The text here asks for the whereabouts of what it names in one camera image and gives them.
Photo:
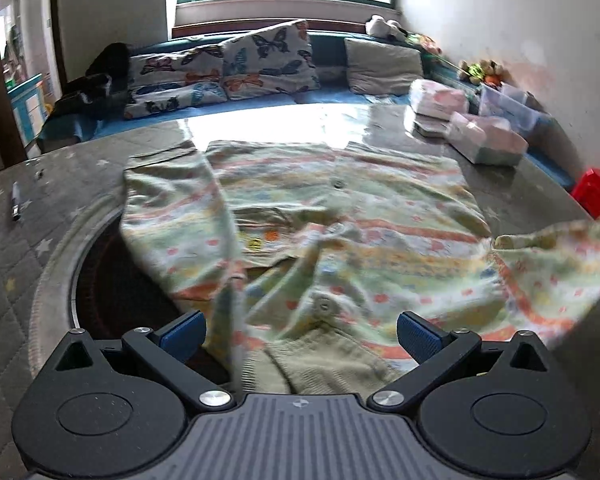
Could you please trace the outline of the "colourful knitted cardigan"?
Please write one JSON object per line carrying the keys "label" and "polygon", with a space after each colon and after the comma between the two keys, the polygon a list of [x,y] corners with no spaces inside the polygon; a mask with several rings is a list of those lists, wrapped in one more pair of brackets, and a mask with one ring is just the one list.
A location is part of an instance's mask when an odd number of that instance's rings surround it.
{"label": "colourful knitted cardigan", "polygon": [[493,236],[458,163],[351,144],[183,143],[125,168],[135,263],[253,392],[368,396],[412,368],[411,310],[551,342],[600,299],[600,220]]}

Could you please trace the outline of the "black clothes pile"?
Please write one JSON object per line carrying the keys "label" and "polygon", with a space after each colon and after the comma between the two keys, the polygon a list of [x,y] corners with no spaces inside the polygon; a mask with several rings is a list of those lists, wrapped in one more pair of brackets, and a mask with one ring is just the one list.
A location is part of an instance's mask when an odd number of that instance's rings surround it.
{"label": "black clothes pile", "polygon": [[51,118],[81,115],[104,119],[129,96],[130,49],[114,42],[96,56],[82,77],[69,81]]}

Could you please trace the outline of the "round black induction cooktop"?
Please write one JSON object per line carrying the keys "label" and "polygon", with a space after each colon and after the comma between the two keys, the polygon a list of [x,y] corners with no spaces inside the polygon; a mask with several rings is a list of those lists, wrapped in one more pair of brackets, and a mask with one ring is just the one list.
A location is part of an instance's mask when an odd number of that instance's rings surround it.
{"label": "round black induction cooktop", "polygon": [[118,372],[151,378],[146,364],[123,348],[122,336],[137,327],[158,330],[185,310],[135,264],[120,232],[121,217],[116,208],[79,237],[85,246],[68,292],[70,325],[111,344],[105,356]]}

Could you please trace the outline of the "black pen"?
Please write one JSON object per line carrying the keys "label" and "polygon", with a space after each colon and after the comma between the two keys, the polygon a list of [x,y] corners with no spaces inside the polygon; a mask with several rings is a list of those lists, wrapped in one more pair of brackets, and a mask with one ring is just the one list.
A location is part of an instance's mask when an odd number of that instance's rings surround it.
{"label": "black pen", "polygon": [[21,197],[18,182],[12,184],[12,196],[10,196],[10,208],[12,208],[12,221],[18,221],[21,216]]}

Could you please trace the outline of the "blue bench cushion cover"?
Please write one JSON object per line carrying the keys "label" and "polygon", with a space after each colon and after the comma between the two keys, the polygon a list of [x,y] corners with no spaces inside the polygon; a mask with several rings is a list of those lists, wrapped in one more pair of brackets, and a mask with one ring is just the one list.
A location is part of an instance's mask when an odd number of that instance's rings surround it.
{"label": "blue bench cushion cover", "polygon": [[539,170],[542,170],[544,174],[558,183],[568,193],[573,190],[576,182],[574,182],[568,172],[565,169],[562,169],[562,167],[559,166],[557,162],[554,162],[553,159],[550,159],[537,148],[529,148],[526,157],[530,162],[533,162]]}

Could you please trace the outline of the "near pink tissue pack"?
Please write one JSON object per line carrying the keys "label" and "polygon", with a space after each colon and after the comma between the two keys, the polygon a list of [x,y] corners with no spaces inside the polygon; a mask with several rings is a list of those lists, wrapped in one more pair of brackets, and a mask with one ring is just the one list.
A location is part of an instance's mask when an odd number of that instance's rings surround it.
{"label": "near pink tissue pack", "polygon": [[455,112],[445,140],[473,165],[516,167],[528,151],[528,142],[501,117]]}

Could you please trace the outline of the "pink tissue pack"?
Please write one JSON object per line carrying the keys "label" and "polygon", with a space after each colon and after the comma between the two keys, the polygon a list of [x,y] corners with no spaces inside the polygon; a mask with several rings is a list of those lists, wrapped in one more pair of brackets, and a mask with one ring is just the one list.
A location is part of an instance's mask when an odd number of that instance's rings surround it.
{"label": "pink tissue pack", "polygon": [[473,165],[516,167],[528,151],[528,142],[501,117],[455,112],[445,140]]}
{"label": "pink tissue pack", "polygon": [[462,90],[429,79],[420,78],[413,81],[408,97],[415,114],[445,122],[448,122],[454,113],[469,112],[469,101]]}

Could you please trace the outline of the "far pink tissue pack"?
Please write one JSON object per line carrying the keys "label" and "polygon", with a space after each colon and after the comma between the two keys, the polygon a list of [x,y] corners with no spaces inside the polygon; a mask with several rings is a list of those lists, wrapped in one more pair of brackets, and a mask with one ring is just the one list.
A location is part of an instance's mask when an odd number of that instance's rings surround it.
{"label": "far pink tissue pack", "polygon": [[469,101],[462,90],[429,79],[420,78],[413,81],[408,97],[415,114],[445,122],[448,122],[454,113],[469,112]]}

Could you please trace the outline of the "clear plastic storage bin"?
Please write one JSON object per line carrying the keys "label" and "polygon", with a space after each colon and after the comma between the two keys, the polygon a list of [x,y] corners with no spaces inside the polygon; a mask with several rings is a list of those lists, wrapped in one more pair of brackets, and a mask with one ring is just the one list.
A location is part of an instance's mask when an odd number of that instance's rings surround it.
{"label": "clear plastic storage bin", "polygon": [[510,128],[524,138],[550,124],[550,116],[547,114],[534,110],[486,84],[481,86],[478,112],[482,117],[506,119]]}

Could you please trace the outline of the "small butterfly pillow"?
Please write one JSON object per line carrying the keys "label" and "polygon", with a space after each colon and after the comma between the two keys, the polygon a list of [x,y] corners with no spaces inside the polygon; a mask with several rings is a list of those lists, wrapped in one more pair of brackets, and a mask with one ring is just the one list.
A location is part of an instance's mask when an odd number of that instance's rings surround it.
{"label": "small butterfly pillow", "polygon": [[217,44],[131,56],[129,99],[123,117],[144,118],[226,102],[223,60],[223,51]]}

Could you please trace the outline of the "brown plush toys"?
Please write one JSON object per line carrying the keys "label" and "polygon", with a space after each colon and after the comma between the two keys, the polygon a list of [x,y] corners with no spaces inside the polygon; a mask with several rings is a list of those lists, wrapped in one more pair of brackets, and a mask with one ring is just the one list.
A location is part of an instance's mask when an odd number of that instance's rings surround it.
{"label": "brown plush toys", "polygon": [[468,81],[475,86],[486,84],[491,88],[500,88],[505,76],[504,67],[493,60],[480,60],[477,63],[460,62],[456,76],[461,81]]}

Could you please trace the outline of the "blue white cabinet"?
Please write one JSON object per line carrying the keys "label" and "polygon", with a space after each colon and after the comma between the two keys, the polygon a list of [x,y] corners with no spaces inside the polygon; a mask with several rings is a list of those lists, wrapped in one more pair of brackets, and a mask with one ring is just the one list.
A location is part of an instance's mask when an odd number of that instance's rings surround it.
{"label": "blue white cabinet", "polygon": [[40,134],[47,118],[43,76],[36,74],[7,91],[20,139],[25,148]]}

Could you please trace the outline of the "grey plain pillow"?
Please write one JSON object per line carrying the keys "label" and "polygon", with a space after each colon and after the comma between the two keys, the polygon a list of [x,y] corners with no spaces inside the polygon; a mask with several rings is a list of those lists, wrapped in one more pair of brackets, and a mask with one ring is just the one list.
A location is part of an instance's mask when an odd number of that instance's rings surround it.
{"label": "grey plain pillow", "polygon": [[424,76],[419,50],[346,38],[347,81],[352,92],[404,96]]}

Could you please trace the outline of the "large butterfly pillow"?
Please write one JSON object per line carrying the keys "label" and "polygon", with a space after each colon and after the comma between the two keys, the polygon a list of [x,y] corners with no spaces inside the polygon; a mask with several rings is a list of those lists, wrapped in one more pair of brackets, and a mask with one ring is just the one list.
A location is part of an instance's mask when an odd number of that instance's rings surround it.
{"label": "large butterfly pillow", "polygon": [[220,47],[222,86],[230,100],[321,88],[307,20],[247,32],[221,42]]}

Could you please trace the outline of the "white plush toy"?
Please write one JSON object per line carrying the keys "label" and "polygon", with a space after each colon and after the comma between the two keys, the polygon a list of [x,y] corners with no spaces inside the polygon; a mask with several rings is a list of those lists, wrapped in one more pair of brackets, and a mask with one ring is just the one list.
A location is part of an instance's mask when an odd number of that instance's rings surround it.
{"label": "white plush toy", "polygon": [[386,20],[383,16],[374,14],[365,23],[368,36],[391,41],[405,42],[408,32],[396,20]]}

